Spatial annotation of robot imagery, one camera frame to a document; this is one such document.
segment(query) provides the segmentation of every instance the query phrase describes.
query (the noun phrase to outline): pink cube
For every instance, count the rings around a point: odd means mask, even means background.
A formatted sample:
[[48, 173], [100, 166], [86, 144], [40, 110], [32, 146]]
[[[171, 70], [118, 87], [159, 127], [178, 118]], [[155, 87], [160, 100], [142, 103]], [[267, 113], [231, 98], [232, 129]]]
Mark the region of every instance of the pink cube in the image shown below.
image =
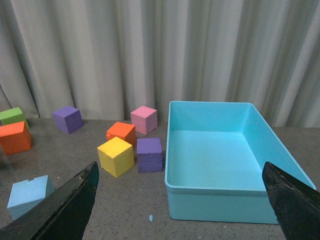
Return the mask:
[[148, 135], [158, 127], [157, 110], [141, 106], [131, 112], [131, 124], [135, 130], [143, 135]]

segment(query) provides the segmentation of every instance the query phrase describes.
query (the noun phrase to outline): yellow cube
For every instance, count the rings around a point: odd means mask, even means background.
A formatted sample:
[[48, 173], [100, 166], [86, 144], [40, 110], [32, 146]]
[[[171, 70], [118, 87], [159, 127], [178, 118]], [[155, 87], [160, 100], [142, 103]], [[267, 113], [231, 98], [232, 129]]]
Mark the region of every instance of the yellow cube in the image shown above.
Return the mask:
[[133, 146], [117, 136], [97, 149], [101, 167], [116, 178], [135, 165]]

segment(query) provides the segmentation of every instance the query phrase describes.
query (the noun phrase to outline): purple cube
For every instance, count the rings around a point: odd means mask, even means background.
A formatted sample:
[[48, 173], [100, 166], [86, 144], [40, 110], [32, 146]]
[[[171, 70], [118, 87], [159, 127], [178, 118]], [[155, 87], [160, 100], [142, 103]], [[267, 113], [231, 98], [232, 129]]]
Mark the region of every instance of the purple cube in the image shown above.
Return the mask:
[[52, 113], [56, 127], [71, 134], [84, 125], [80, 110], [71, 106], [65, 106]]
[[159, 137], [138, 138], [136, 153], [139, 173], [163, 171], [163, 151]]

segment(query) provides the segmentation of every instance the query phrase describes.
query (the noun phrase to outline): cube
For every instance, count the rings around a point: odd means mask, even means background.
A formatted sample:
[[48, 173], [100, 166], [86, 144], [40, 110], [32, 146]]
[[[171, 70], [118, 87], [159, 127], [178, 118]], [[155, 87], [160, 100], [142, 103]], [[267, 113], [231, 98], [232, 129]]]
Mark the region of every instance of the cube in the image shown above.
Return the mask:
[[32, 138], [26, 122], [0, 126], [0, 145], [6, 155], [30, 150]]
[[131, 123], [135, 130], [143, 135], [148, 135], [158, 127], [157, 110], [141, 106], [131, 112]]
[[65, 106], [52, 113], [56, 127], [67, 134], [71, 134], [84, 125], [80, 110]]
[[133, 146], [117, 136], [97, 149], [101, 167], [116, 178], [135, 165]]
[[19, 107], [0, 112], [0, 121], [2, 125], [25, 122], [26, 127], [29, 129], [26, 117]]
[[159, 137], [138, 138], [136, 154], [139, 173], [163, 171], [163, 151]]
[[135, 146], [137, 144], [136, 127], [132, 124], [117, 121], [106, 132], [107, 141], [113, 139], [114, 137], [118, 137], [132, 146]]
[[55, 188], [48, 175], [16, 182], [12, 185], [7, 209], [13, 220], [16, 220], [54, 191]]

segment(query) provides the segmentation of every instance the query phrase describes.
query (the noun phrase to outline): white curtain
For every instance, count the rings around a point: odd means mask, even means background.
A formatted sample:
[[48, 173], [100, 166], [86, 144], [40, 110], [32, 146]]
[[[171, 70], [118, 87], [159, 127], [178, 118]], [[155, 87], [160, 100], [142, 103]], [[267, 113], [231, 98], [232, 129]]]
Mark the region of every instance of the white curtain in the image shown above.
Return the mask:
[[250, 102], [320, 127], [319, 0], [2, 0], [0, 111], [128, 120], [170, 101]]

